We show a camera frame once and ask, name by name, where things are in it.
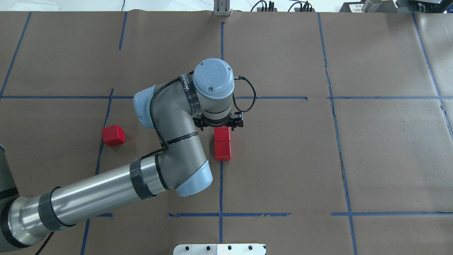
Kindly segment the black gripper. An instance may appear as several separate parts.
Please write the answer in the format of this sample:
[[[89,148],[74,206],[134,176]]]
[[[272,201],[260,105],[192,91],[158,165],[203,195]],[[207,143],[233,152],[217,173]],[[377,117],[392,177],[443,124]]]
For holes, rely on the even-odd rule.
[[[195,115],[193,116],[194,124],[200,130],[204,130],[205,127],[211,126],[214,128],[220,128],[226,126],[234,130],[235,128],[242,128],[244,126],[243,112],[235,112],[234,114],[229,114],[221,119],[210,119],[205,115]]]

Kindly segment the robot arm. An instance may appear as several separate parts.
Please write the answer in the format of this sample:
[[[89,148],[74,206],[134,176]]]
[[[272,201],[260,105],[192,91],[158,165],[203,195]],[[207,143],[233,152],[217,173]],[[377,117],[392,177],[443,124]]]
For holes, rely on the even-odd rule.
[[[168,190],[209,187],[199,131],[243,126],[235,81],[209,58],[133,97],[22,96],[1,103],[1,252],[37,245]]]

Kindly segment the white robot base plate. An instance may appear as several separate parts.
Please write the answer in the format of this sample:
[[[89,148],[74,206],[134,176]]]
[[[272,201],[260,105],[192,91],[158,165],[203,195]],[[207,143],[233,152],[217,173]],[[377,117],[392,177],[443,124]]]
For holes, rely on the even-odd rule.
[[[173,255],[266,255],[266,246],[258,243],[181,244]]]

